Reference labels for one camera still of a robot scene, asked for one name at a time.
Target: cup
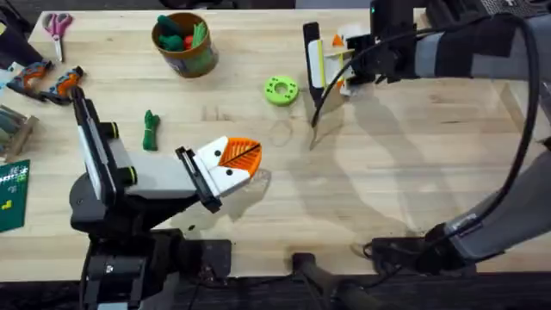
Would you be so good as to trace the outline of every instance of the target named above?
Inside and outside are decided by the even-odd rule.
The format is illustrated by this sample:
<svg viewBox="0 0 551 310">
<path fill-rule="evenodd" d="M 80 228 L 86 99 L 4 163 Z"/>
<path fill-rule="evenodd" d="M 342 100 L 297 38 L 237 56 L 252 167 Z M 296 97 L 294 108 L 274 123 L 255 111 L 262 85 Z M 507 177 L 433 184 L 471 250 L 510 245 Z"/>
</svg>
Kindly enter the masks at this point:
<svg viewBox="0 0 551 310">
<path fill-rule="evenodd" d="M 161 35 L 161 27 L 158 23 L 155 24 L 152 30 L 152 40 L 155 47 L 163 55 L 164 60 L 184 78 L 197 78 L 209 73 L 218 63 L 218 52 L 211 41 L 207 23 L 200 16 L 188 12 L 175 13 L 167 17 L 178 24 L 186 35 L 192 35 L 194 25 L 201 22 L 205 23 L 207 33 L 199 46 L 182 52 L 171 52 L 161 47 L 158 41 L 158 37 Z"/>
</svg>

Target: scissors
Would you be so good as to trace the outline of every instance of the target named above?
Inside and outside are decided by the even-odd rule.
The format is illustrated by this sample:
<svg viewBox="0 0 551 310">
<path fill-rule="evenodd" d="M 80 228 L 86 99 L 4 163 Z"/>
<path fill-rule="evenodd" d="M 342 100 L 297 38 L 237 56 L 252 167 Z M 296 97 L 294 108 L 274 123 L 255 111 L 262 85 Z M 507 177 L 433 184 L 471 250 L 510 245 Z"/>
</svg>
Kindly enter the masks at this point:
<svg viewBox="0 0 551 310">
<path fill-rule="evenodd" d="M 58 54 L 58 59 L 63 62 L 63 50 L 61 49 L 61 38 L 65 34 L 65 30 L 71 25 L 72 16 L 67 13 L 48 13 L 42 20 L 42 26 L 52 36 L 55 44 L 55 52 Z"/>
</svg>

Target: orange plastic part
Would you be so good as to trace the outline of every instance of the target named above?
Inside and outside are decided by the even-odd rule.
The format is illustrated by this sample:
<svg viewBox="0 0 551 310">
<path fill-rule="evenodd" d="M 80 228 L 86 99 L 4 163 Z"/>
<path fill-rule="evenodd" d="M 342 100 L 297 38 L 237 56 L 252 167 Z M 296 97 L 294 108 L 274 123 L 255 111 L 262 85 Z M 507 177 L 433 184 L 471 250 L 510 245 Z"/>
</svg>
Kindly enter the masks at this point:
<svg viewBox="0 0 551 310">
<path fill-rule="evenodd" d="M 23 87 L 28 90 L 31 88 L 30 81 L 33 78 L 43 78 L 46 73 L 47 69 L 44 65 L 40 66 L 38 70 L 33 71 L 32 69 L 25 69 L 25 73 L 23 75 Z"/>
<path fill-rule="evenodd" d="M 69 74 L 69 78 L 58 85 L 58 94 L 61 96 L 67 96 L 67 91 L 78 84 L 80 77 L 76 73 Z"/>
<path fill-rule="evenodd" d="M 333 37 L 333 46 L 344 47 L 343 39 L 338 34 L 335 34 L 335 37 Z"/>
<path fill-rule="evenodd" d="M 247 138 L 229 138 L 218 166 L 249 171 L 249 176 L 257 173 L 262 160 L 260 143 Z"/>
</svg>

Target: pink scissors handle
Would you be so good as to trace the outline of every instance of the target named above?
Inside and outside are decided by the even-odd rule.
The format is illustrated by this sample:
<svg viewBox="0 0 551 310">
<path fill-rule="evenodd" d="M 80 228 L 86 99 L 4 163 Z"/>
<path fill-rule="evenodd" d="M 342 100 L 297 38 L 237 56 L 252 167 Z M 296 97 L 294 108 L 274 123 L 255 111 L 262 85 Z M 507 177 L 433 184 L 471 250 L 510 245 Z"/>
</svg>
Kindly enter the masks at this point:
<svg viewBox="0 0 551 310">
<path fill-rule="evenodd" d="M 42 25 L 44 29 L 52 36 L 62 37 L 65 30 L 71 25 L 72 16 L 67 13 L 54 14 L 49 13 L 44 17 Z"/>
<path fill-rule="evenodd" d="M 65 34 L 65 30 L 72 23 L 72 16 L 67 13 L 58 14 L 56 17 L 56 33 L 59 37 Z"/>
</svg>

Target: wooden table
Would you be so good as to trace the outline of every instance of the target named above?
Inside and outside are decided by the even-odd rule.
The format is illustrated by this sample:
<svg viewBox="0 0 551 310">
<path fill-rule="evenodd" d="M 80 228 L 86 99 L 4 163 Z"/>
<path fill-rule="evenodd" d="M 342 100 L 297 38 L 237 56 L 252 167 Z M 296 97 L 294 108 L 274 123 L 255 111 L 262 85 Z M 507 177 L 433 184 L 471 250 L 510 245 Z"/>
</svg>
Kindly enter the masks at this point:
<svg viewBox="0 0 551 310">
<path fill-rule="evenodd" d="M 71 13 L 66 63 L 43 88 L 81 65 L 87 96 L 104 121 L 118 122 L 128 150 L 141 152 L 147 109 L 162 118 L 161 153 L 221 135 L 262 142 L 257 179 L 219 213 L 197 204 L 162 225 L 189 238 L 230 239 L 233 276 L 287 274 L 296 251 L 313 252 L 332 272 L 373 272 L 359 245 L 421 234 L 471 208 L 501 185 L 517 147 L 522 116 L 492 82 L 442 79 L 371 85 L 348 102 L 333 96 L 309 151 L 301 26 L 318 21 L 330 40 L 342 24 L 369 25 L 367 10 L 197 11 L 220 51 L 214 71 L 197 79 L 178 77 L 152 44 L 156 17 L 168 12 Z M 55 59 L 40 26 L 30 41 Z M 263 97 L 264 80 L 278 74 L 301 86 L 289 108 Z M 87 238 L 69 224 L 69 190 L 84 173 L 73 110 L 11 91 L 3 99 L 40 125 L 22 155 L 32 160 L 25 227 L 0 234 L 0 281 L 77 279 Z M 541 150 L 534 145 L 529 161 Z M 544 236 L 479 269 L 551 270 L 550 248 Z"/>
</svg>

